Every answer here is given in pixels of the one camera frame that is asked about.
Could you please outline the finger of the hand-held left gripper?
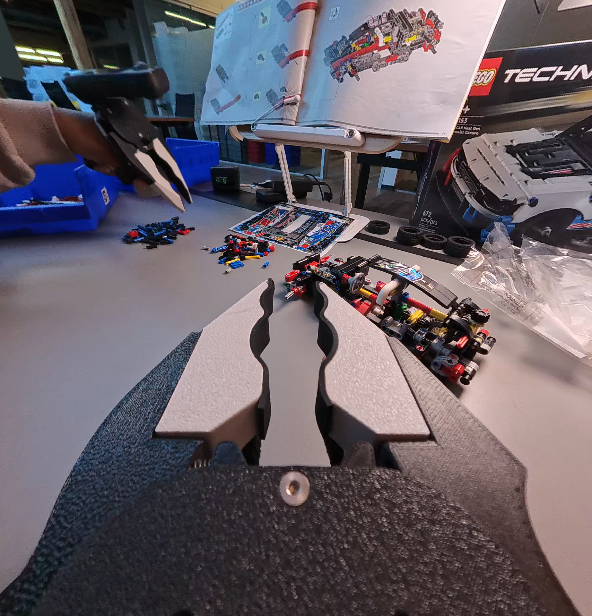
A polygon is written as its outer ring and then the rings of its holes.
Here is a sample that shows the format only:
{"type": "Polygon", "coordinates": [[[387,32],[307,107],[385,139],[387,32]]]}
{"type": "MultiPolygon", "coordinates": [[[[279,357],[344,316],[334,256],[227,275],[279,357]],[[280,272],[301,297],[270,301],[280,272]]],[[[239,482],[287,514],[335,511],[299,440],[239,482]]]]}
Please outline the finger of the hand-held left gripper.
{"type": "Polygon", "coordinates": [[[137,151],[135,159],[146,175],[152,180],[135,179],[133,181],[133,186],[138,196],[142,198],[160,196],[179,212],[184,212],[185,207],[182,197],[172,188],[170,182],[161,175],[152,158],[146,153],[137,151]]]}
{"type": "Polygon", "coordinates": [[[183,174],[161,137],[156,137],[152,141],[152,158],[155,164],[165,173],[166,177],[169,178],[171,184],[175,186],[184,201],[192,203],[191,194],[183,174]]]}

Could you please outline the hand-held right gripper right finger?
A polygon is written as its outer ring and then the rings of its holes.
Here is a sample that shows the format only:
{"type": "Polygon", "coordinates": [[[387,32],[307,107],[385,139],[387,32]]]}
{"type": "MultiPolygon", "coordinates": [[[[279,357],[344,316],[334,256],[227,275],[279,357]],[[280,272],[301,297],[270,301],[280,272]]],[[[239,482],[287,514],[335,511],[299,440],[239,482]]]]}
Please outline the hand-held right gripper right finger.
{"type": "Polygon", "coordinates": [[[331,465],[356,443],[426,442],[431,429],[389,338],[327,284],[315,284],[319,370],[316,421],[331,465]]]}

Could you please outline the pile of blue black pins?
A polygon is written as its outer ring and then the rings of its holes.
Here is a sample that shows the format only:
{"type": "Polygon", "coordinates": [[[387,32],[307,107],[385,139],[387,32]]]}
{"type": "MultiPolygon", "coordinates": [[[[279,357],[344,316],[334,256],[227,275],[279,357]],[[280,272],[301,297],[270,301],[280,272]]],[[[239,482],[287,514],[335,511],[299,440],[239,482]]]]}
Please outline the pile of blue black pins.
{"type": "Polygon", "coordinates": [[[125,244],[141,244],[146,250],[158,248],[161,245],[171,245],[184,235],[188,235],[196,230],[195,227],[188,227],[180,221],[178,216],[168,220],[152,222],[147,225],[132,228],[122,236],[125,244]]]}

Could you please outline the partly built lego car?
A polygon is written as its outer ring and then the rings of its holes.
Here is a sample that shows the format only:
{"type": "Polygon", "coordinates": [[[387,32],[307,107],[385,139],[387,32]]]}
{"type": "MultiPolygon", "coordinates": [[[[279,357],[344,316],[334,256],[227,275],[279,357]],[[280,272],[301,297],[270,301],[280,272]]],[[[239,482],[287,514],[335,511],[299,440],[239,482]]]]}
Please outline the partly built lego car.
{"type": "Polygon", "coordinates": [[[477,354],[496,339],[486,329],[490,312],[458,297],[418,267],[379,255],[347,259],[316,253],[285,274],[285,298],[300,298],[325,283],[385,335],[402,342],[439,378],[469,385],[477,354]]]}

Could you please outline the pile of colourful lego pieces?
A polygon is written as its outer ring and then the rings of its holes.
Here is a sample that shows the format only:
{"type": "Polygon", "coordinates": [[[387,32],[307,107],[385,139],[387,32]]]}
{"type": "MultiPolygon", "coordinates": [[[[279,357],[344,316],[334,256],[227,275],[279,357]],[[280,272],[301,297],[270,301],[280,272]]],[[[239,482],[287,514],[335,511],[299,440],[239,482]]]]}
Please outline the pile of colourful lego pieces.
{"type": "Polygon", "coordinates": [[[229,275],[245,267],[246,263],[257,264],[260,269],[269,267],[269,256],[275,252],[274,243],[238,235],[227,235],[223,244],[215,247],[203,245],[201,248],[215,255],[217,263],[223,267],[223,274],[229,275]]]}

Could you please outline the heap of larger lego parts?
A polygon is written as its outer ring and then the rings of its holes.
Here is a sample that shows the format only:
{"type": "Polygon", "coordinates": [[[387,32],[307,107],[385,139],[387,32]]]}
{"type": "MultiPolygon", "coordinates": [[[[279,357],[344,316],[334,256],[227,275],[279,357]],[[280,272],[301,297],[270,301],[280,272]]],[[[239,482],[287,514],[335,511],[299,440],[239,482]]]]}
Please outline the heap of larger lego parts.
{"type": "Polygon", "coordinates": [[[78,196],[66,196],[60,198],[58,196],[53,196],[50,199],[41,199],[35,196],[23,198],[18,200],[15,204],[18,207],[30,207],[30,206],[73,206],[76,204],[84,204],[85,201],[82,195],[78,196]]]}

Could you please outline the blue bin with code sticker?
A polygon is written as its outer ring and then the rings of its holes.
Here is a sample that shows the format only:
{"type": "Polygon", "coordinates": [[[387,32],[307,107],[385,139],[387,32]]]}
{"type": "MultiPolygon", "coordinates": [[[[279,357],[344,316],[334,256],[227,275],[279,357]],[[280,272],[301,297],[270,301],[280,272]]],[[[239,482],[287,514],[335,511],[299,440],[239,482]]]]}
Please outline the blue bin with code sticker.
{"type": "Polygon", "coordinates": [[[99,173],[82,163],[41,165],[29,185],[0,194],[0,238],[94,230],[119,196],[115,176],[99,173]],[[18,207],[28,197],[82,195],[84,204],[18,207]]]}

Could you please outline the person's left forearm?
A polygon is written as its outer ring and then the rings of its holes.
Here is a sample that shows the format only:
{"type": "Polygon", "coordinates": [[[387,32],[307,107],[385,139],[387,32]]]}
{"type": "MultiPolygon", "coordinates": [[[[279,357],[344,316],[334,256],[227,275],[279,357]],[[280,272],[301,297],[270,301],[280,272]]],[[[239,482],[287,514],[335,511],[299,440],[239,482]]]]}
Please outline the person's left forearm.
{"type": "Polygon", "coordinates": [[[28,185],[38,165],[75,161],[52,104],[0,97],[0,194],[28,185]]]}

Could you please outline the lego set cardboard box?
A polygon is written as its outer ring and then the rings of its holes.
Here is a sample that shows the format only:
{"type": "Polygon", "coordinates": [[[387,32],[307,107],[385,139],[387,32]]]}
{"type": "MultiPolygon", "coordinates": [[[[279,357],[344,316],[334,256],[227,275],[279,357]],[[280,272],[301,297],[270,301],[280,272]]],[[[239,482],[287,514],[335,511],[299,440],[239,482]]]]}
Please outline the lego set cardboard box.
{"type": "Polygon", "coordinates": [[[592,253],[592,1],[506,1],[411,223],[592,253]]]}

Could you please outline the person's left hand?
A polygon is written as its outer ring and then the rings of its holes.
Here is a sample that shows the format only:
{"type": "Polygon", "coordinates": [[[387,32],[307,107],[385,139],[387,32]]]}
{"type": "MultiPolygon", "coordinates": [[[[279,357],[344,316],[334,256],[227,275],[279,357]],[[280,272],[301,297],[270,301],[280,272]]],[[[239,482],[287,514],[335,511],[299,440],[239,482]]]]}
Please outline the person's left hand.
{"type": "Polygon", "coordinates": [[[54,107],[53,115],[64,142],[74,154],[90,161],[96,171],[116,175],[121,162],[92,114],[54,107]]]}

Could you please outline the blue plastic bin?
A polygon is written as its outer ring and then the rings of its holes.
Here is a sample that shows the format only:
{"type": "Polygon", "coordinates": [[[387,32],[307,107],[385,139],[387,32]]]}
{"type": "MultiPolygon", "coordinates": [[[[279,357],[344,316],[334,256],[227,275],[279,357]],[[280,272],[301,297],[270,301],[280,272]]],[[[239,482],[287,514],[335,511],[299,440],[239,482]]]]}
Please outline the blue plastic bin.
{"type": "Polygon", "coordinates": [[[210,168],[220,163],[220,144],[169,137],[166,144],[177,162],[187,187],[211,180],[210,168]]]}

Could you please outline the black charger with green lights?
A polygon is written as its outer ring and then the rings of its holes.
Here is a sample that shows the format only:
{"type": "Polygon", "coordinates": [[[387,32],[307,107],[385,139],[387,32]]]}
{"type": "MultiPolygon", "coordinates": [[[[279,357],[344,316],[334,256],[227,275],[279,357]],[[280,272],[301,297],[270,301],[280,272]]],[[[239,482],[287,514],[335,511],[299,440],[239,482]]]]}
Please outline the black charger with green lights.
{"type": "Polygon", "coordinates": [[[212,190],[215,193],[240,192],[240,169],[235,165],[217,165],[210,168],[212,190]]]}

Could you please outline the white storage crates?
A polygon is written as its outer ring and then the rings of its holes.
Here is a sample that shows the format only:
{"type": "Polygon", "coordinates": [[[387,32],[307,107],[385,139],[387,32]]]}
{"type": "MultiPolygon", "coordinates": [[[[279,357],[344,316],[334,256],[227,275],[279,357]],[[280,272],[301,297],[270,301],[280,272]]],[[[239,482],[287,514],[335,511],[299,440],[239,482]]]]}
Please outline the white storage crates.
{"type": "Polygon", "coordinates": [[[87,107],[79,98],[69,92],[64,84],[64,79],[80,73],[79,70],[60,65],[31,65],[23,69],[25,85],[35,102],[51,101],[52,97],[45,89],[45,84],[58,83],[75,108],[82,110],[87,107]]]}

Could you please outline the holographic sticker sheet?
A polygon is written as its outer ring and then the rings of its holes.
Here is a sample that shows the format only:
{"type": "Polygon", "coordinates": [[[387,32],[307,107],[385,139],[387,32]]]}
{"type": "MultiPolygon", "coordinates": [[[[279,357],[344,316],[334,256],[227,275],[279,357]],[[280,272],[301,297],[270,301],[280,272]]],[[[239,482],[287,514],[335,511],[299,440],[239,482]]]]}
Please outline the holographic sticker sheet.
{"type": "Polygon", "coordinates": [[[323,253],[354,223],[336,212],[278,203],[232,226],[236,235],[306,254],[323,253]]]}

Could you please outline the empty clear plastic bags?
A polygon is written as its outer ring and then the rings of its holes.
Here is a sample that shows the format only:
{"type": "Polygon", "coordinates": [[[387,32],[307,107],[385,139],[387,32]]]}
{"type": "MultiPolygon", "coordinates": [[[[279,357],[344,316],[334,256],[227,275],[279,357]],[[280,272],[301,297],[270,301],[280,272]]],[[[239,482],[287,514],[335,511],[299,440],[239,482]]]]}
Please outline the empty clear plastic bags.
{"type": "Polygon", "coordinates": [[[453,276],[592,367],[592,253],[529,238],[516,246],[506,226],[495,222],[453,276]]]}

